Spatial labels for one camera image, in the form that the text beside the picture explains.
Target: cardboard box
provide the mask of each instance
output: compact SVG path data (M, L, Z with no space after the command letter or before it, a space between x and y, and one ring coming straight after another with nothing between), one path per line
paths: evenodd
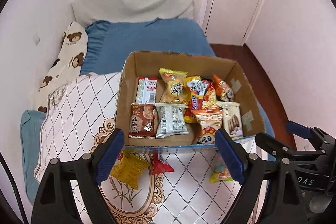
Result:
M159 79L156 91L156 102L159 102L165 89L165 83L159 74L160 68L187 71L188 76L199 75L209 79L213 79L215 73L232 87L235 93L235 102L240 103L244 137L265 131L256 97L241 66L236 61L219 57L141 51L133 52L128 56L120 79L116 127L124 131L125 145L189 146L199 130L198 124L187 124L190 131L190 134L187 135L173 135L164 139L128 138L131 104L135 100L138 87L137 79L138 77Z

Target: snack package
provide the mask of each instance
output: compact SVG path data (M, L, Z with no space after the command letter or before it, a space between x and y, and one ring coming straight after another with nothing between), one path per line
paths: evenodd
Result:
M212 82L209 82L205 91L202 108L218 108L215 86Z
M213 160L213 172L210 177L210 182L213 183L222 180L233 181L224 160L220 155L216 155L216 157Z
M185 94L183 92L183 83L187 76L185 71L175 71L160 68L162 80L166 83L160 103L168 104L184 104L186 103Z
M130 138L155 138L154 106L132 104L129 126Z
M169 163L167 163L161 154L154 154L154 160L151 166L152 175L158 175L165 172L175 172L175 170Z
M150 165L147 161L133 154L123 152L120 163L113 166L110 175L137 190L138 180L142 171Z
M155 106L160 120L160 124L156 132L157 139L176 134L185 135L189 133L183 119L185 104L172 105L156 103Z
M138 91L136 93L136 104L155 105L156 78L139 78Z
M216 95L223 101L223 102L233 102L234 95L233 90L230 86L217 75L213 75L214 84L216 89Z
M233 139L243 137L242 119L240 116L239 103L218 102L223 108L223 128Z
M215 133L222 127L223 110L221 108L193 110L201 131L196 136L194 143L211 144L215 142Z
M201 109L204 100L204 94L209 82L202 80L200 76L187 77L184 81L184 88L188 105L185 108L185 122L195 123L196 117L192 114L193 109Z

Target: blue bedsheet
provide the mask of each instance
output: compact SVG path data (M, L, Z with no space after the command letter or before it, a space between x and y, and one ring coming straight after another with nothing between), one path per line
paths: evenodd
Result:
M199 25L189 19L156 19L143 23L96 21L86 28L86 32L88 49L81 75L121 71L127 56L140 50L215 56ZM259 110L266 133L274 136L269 119L260 105ZM45 116L43 112L26 110L21 119L22 167L26 194L31 204L39 185L33 172L38 163L40 128Z
M186 18L140 23L99 20L86 27L87 53L81 75L121 71L133 51L184 52L215 56L202 29Z

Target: chip bag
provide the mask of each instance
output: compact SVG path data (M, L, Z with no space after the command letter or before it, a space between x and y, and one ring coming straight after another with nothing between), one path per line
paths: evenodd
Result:
M210 177L210 182L213 183L222 180L233 181L224 160L220 155L216 155L216 157L213 160L213 172Z
M161 97L160 103L187 103L183 92L183 83L188 73L185 71L175 71L164 68L160 68L159 72L162 80L166 83L166 90Z
M224 102L233 102L234 95L230 86L217 75L213 75L216 95Z
M110 175L137 190L138 180L142 171L150 165L149 162L131 153L123 152L120 163L113 166Z
M209 82L209 85L205 91L202 108L219 108L217 105L215 86L212 82Z
M158 175L165 172L175 172L169 163L162 157L161 154L154 154L154 159L151 166L152 175Z
M201 125L194 143L212 144L215 142L215 133L222 127L223 110L221 108L196 109L192 111L197 122Z
M184 81L184 89L188 105L184 112L185 122L196 123L196 117L192 114L192 110L201 109L204 100L204 94L208 80L202 80L200 76L187 77Z

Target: red floor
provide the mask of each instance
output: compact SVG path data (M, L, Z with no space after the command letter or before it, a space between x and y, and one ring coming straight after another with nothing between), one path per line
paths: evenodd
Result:
M287 146L296 149L293 135L285 130L288 118L278 94L250 49L246 45L211 44L211 47L216 56L238 61L253 88L254 94L268 115L275 137Z

